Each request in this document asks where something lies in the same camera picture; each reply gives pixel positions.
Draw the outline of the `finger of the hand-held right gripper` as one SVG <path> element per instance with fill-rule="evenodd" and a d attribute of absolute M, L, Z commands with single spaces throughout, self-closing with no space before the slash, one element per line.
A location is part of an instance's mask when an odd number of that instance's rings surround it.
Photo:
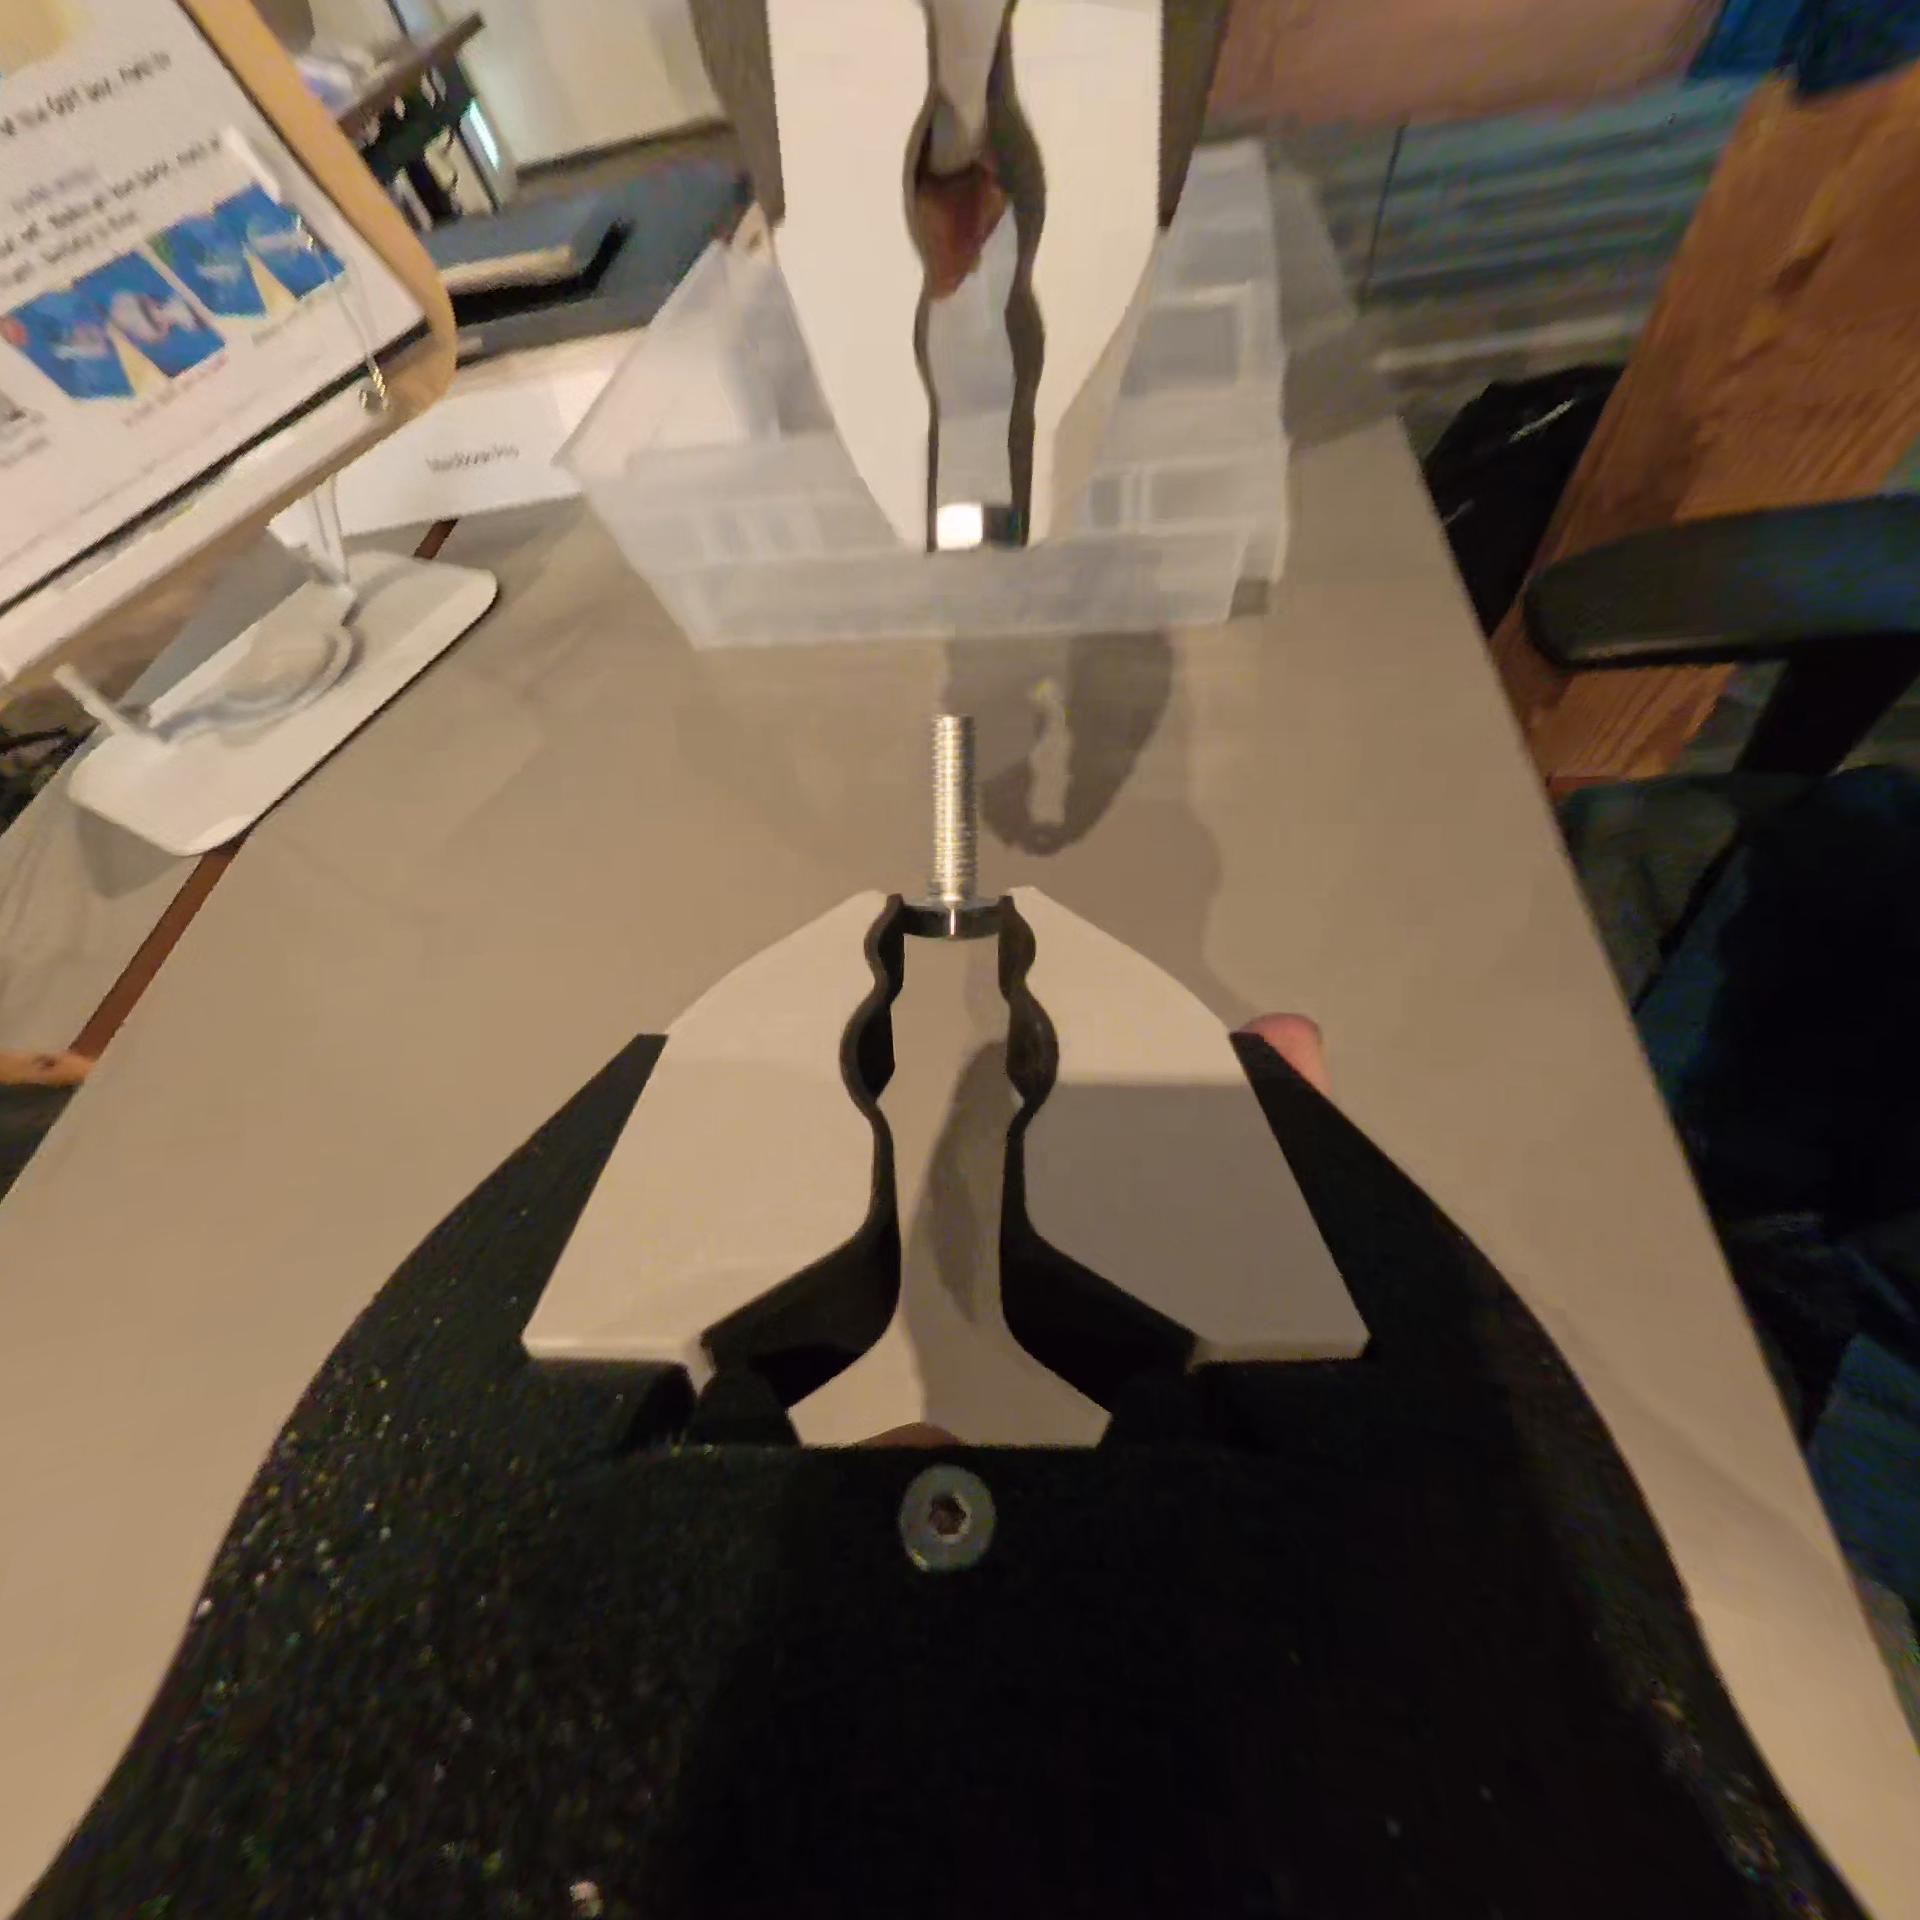
<path fill-rule="evenodd" d="M 1164 7 L 1010 4 L 997 84 L 1016 230 L 1007 448 L 1037 547 L 1087 491 L 1161 245 Z"/>
<path fill-rule="evenodd" d="M 930 93 L 925 8 L 772 3 L 769 67 L 784 285 L 856 477 L 895 538 L 922 550 L 937 429 L 908 187 Z"/>

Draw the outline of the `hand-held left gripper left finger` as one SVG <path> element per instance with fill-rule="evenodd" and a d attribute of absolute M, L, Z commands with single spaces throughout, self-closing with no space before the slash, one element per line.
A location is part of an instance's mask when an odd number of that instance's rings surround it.
<path fill-rule="evenodd" d="M 668 1028 L 521 1332 L 551 1366 L 830 1380 L 898 1299 L 878 1112 L 898 898 L 853 894 L 721 974 Z"/>

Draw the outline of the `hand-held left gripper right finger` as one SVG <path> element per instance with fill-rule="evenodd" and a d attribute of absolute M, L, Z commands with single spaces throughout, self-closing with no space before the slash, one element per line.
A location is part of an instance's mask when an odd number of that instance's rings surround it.
<path fill-rule="evenodd" d="M 1366 1325 L 1232 1031 L 1173 974 L 1037 888 L 1006 898 L 1045 1020 L 1007 1167 L 1040 1246 L 1194 1336 L 1200 1363 L 1353 1360 Z"/>

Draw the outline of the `steel hex bolt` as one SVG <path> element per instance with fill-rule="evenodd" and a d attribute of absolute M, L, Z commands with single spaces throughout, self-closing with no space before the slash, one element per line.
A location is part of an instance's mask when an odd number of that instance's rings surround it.
<path fill-rule="evenodd" d="M 937 712 L 928 730 L 928 880 L 914 904 L 916 933 L 935 941 L 989 938 L 1001 898 L 977 882 L 975 724 Z"/>

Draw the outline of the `person's right forearm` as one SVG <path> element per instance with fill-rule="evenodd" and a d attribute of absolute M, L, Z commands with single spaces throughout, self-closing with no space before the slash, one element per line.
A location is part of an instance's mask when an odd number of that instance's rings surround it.
<path fill-rule="evenodd" d="M 1233 3 L 1207 130 L 1577 110 L 1680 77 L 1717 3 Z"/>

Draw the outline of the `person's right hand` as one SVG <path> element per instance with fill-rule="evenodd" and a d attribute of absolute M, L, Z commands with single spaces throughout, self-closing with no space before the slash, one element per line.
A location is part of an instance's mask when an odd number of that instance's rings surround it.
<path fill-rule="evenodd" d="M 1007 205 L 992 147 L 960 154 L 945 134 L 941 123 L 922 134 L 908 202 L 930 302 L 972 277 Z"/>

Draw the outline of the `person's left hand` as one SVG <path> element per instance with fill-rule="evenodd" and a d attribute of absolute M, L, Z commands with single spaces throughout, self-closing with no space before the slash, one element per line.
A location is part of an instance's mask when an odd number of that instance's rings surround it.
<path fill-rule="evenodd" d="M 1326 1040 L 1311 1018 L 1294 1013 L 1257 1014 L 1236 1028 L 1236 1040 L 1257 1040 L 1321 1096 L 1330 1096 Z"/>

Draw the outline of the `black flat box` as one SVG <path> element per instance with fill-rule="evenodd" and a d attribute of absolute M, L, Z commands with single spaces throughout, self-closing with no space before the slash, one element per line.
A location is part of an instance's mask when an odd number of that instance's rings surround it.
<path fill-rule="evenodd" d="M 425 252 L 456 229 L 517 229 L 558 237 L 586 223 L 626 227 L 620 252 L 594 285 L 548 295 L 447 296 L 456 366 L 647 326 L 708 245 L 732 237 L 749 199 L 749 183 L 733 164 L 688 158 L 620 183 L 521 199 L 429 230 L 423 237 Z"/>

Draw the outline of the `silver laptop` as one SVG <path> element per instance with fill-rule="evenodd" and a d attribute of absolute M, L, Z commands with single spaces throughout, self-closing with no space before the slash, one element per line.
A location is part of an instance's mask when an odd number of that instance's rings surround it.
<path fill-rule="evenodd" d="M 452 299 L 548 295 L 594 285 L 626 237 L 622 221 L 562 236 L 456 229 L 428 248 Z"/>

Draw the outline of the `clear plastic bin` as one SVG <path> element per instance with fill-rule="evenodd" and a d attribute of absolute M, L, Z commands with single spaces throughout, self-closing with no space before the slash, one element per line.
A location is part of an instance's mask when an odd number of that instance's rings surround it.
<path fill-rule="evenodd" d="M 930 310 L 938 501 L 1010 501 L 1001 229 Z M 560 459 L 700 650 L 1218 624 L 1287 550 L 1280 262 L 1263 149 L 1210 144 L 1143 293 L 1106 445 L 1036 550 L 921 555 L 837 438 L 772 252 L 713 242 Z"/>

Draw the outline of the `white cardboard box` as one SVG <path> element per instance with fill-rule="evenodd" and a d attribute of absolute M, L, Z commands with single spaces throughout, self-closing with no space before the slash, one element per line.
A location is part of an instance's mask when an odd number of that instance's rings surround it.
<path fill-rule="evenodd" d="M 562 451 L 640 341 L 628 326 L 456 367 L 421 419 L 340 471 L 348 538 L 575 498 Z"/>

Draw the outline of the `black bag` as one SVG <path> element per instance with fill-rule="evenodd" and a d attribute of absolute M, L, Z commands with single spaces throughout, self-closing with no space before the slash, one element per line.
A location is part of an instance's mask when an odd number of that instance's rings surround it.
<path fill-rule="evenodd" d="M 1478 628 L 1513 608 L 1622 366 L 1497 380 L 1421 456 L 1424 483 Z"/>

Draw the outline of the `printed instruction sheet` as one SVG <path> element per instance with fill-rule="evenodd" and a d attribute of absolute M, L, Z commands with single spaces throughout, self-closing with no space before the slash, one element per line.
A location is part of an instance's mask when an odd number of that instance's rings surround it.
<path fill-rule="evenodd" d="M 425 322 L 182 4 L 2 12 L 2 579 L 33 591 Z"/>

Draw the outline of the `person's black office chair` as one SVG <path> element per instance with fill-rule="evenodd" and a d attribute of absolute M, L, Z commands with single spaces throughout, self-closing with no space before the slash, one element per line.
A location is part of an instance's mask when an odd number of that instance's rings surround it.
<path fill-rule="evenodd" d="M 1519 597 L 1561 670 L 1777 664 L 1735 768 L 1834 773 L 1918 675 L 1918 498 L 1694 518 L 1548 565 Z"/>

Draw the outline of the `light wooden support post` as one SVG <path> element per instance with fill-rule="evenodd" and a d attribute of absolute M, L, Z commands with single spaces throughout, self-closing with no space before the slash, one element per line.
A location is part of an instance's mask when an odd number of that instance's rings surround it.
<path fill-rule="evenodd" d="M 1749 95 L 1532 573 L 1877 491 L 1918 431 L 1918 63 Z"/>

